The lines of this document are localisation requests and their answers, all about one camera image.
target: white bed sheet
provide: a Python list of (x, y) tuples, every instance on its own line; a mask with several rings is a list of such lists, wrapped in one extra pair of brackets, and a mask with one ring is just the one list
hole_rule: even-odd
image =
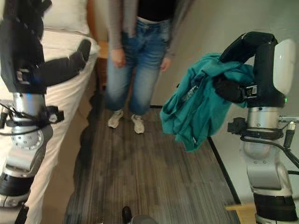
[[(46, 61), (65, 57), (75, 52), (84, 38), (90, 39), (92, 42), (90, 58), (85, 69), (72, 80), (50, 87), (47, 91), (46, 104), (57, 105), (60, 110), (63, 110), (65, 120), (52, 126), (54, 131), (53, 137), (47, 144), (45, 158), (34, 179), (31, 194), (26, 203), (29, 206), (26, 224), (39, 224), (42, 219), (43, 196), (50, 181), (51, 172), (57, 165), (61, 143), (89, 82), (99, 51), (96, 41), (86, 36), (54, 30), (46, 30), (44, 32), (43, 50)], [(8, 92), (2, 78), (0, 78), (0, 98), (12, 99), (12, 94)], [(11, 139), (0, 136), (0, 144), (0, 172), (2, 172), (5, 158), (12, 147)]]

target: white sneaker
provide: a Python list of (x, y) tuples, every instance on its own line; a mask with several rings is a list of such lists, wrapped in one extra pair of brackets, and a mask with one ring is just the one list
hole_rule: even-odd
[(117, 128), (120, 119), (123, 117), (123, 110), (114, 111), (112, 117), (108, 121), (108, 127)]
[(131, 119), (132, 119), (132, 121), (134, 122), (134, 131), (135, 131), (137, 134), (142, 134), (142, 133), (144, 133), (144, 124), (143, 124), (142, 117), (133, 114)]

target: gray cardigan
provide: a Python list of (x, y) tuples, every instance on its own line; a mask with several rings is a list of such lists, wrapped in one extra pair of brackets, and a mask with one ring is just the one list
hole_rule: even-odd
[[(108, 30), (111, 49), (122, 48), (121, 32), (135, 36), (139, 0), (107, 0)], [(183, 20), (194, 0), (177, 0), (174, 18), (171, 23), (171, 39), (166, 57), (173, 58)]]

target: baseboard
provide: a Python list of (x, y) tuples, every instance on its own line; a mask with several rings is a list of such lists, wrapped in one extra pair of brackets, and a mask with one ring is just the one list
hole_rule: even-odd
[(216, 157), (216, 160), (217, 160), (218, 163), (219, 163), (219, 166), (220, 166), (220, 168), (221, 168), (221, 170), (222, 170), (222, 173), (223, 173), (223, 175), (224, 175), (224, 178), (225, 178), (226, 182), (228, 183), (228, 187), (229, 187), (229, 189), (230, 189), (230, 192), (232, 193), (232, 196), (233, 196), (233, 198), (234, 198), (235, 203), (236, 203), (236, 204), (241, 204), (241, 201), (240, 201), (240, 199), (239, 199), (239, 196), (238, 196), (238, 194), (237, 194), (237, 192), (236, 192), (236, 190), (235, 190), (235, 187), (234, 187), (234, 185), (233, 185), (233, 183), (232, 183), (232, 181), (231, 181), (231, 179), (230, 179), (230, 177), (229, 177), (229, 175), (228, 175), (227, 170), (225, 169), (225, 166), (224, 166), (224, 164), (223, 164), (223, 161), (222, 161), (222, 159), (221, 159), (221, 157), (220, 157), (220, 155), (219, 155), (219, 153), (218, 153), (218, 151), (217, 151), (217, 149), (216, 149), (216, 146), (215, 146), (215, 144), (214, 144), (212, 138), (211, 138), (211, 137), (208, 137), (207, 139), (208, 139), (208, 141), (209, 141), (209, 143), (210, 143), (210, 145), (211, 145), (211, 148), (212, 148), (212, 150), (213, 150), (213, 152), (214, 152), (214, 155), (215, 155), (215, 157)]
[(163, 106), (161, 105), (151, 105), (151, 108), (162, 109)]

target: green fabric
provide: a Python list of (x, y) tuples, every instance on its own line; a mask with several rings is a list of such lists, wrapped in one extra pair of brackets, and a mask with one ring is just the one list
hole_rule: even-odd
[(163, 132), (176, 135), (176, 141), (183, 142), (187, 152), (199, 148), (206, 137), (219, 130), (231, 106), (215, 93), (212, 78), (224, 74), (242, 83), (253, 81), (251, 65), (222, 63), (219, 58), (220, 54), (207, 54), (190, 67), (160, 113)]

